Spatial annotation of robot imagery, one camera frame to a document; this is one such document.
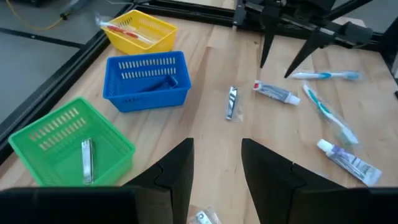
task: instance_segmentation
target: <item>yellow basket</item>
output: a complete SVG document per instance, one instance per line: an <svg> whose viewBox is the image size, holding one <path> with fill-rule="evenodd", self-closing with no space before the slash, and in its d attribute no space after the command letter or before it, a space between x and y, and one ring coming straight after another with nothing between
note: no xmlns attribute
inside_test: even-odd
<svg viewBox="0 0 398 224"><path fill-rule="evenodd" d="M173 49L177 27L138 10L125 13L109 23L125 30L133 30L152 43L144 42L120 32L103 28L112 45L130 55L166 52Z"/></svg>

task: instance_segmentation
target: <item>toothpaste cap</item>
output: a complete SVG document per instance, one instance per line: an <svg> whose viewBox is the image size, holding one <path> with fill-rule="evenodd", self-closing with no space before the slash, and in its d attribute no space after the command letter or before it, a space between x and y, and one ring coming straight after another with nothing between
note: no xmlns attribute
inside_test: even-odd
<svg viewBox="0 0 398 224"><path fill-rule="evenodd" d="M330 142L328 142L328 141L326 141L324 139L321 139L321 140L318 141L317 146L320 149L322 149L322 151L325 152L326 154L333 154L333 151L332 151L333 145L332 145L332 143L330 143Z"/></svg>
<svg viewBox="0 0 398 224"><path fill-rule="evenodd" d="M290 103L290 104L293 104L293 105L299 105L300 100L301 99L299 97L297 97L297 96L295 96L293 94L290 94L290 96L286 100L286 103Z"/></svg>

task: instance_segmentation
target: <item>plastic basket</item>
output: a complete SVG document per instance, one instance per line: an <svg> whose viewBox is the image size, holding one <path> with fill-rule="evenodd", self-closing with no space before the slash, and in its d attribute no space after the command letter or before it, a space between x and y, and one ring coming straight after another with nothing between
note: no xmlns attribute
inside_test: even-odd
<svg viewBox="0 0 398 224"><path fill-rule="evenodd" d="M142 42L126 34L104 28L112 45L126 54L166 52L173 49L177 28L167 22L132 10L110 21L123 29L134 29L135 33L154 40L153 44Z"/></svg>
<svg viewBox="0 0 398 224"><path fill-rule="evenodd" d="M173 76L173 89L140 90ZM103 97L120 112L177 106L184 104L191 88L187 64L182 52L111 57L106 65Z"/></svg>
<svg viewBox="0 0 398 224"><path fill-rule="evenodd" d="M81 142L88 138L93 143L92 185L112 185L131 169L134 146L83 98L14 133L9 143L39 185L81 186Z"/></svg>

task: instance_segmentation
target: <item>toothpaste tube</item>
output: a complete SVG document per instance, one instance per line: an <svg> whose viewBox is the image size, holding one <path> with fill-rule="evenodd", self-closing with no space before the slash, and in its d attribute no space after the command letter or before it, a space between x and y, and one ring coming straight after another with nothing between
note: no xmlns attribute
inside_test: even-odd
<svg viewBox="0 0 398 224"><path fill-rule="evenodd" d="M332 145L326 140L319 140L317 146L326 153L329 159L333 160L367 186L372 186L378 182L382 172L374 166L346 152L343 148Z"/></svg>
<svg viewBox="0 0 398 224"><path fill-rule="evenodd" d="M298 105L300 103L300 98L293 95L291 92L273 85L267 85L260 80L256 80L254 82L253 90L284 103L290 103L293 105Z"/></svg>
<svg viewBox="0 0 398 224"><path fill-rule="evenodd" d="M330 79L330 78L345 78L348 80L358 80L361 78L359 72L342 71L342 72L297 72L290 76L298 79Z"/></svg>

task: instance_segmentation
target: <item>black metal frame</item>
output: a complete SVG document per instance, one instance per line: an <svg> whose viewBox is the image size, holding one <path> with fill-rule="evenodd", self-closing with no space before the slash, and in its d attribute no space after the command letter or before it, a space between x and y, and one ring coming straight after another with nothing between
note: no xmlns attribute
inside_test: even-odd
<svg viewBox="0 0 398 224"><path fill-rule="evenodd" d="M237 24L237 20L245 16L243 7L239 6L242 3L241 1L242 0L238 0L236 10L171 0L147 1L149 3L135 6L127 5L118 15L136 8L142 12L158 16L174 17L177 19L232 27ZM359 5L357 4L350 7L352 10L352 8L357 8ZM342 10L332 11L328 16L334 18L340 16L342 13L345 14ZM386 46L396 46L397 38L391 37L397 34L396 30L398 29L396 27L398 26L398 22L396 21L392 26L394 26L395 29L389 29L385 34L375 33L370 43L360 47L360 49L364 50L381 52L389 68L392 67L395 58L391 58L388 55L396 55L397 52L396 48L394 49L394 47ZM239 25L238 29L263 33L263 30L257 23L245 22ZM291 24L281 23L277 35L307 39L310 32ZM37 91L0 124L0 164L13 152L11 146L7 143L8 137L12 133L47 114L108 44L109 40L106 38L104 32L99 31L87 44L80 48L66 64L58 69L50 79L40 86Z"/></svg>

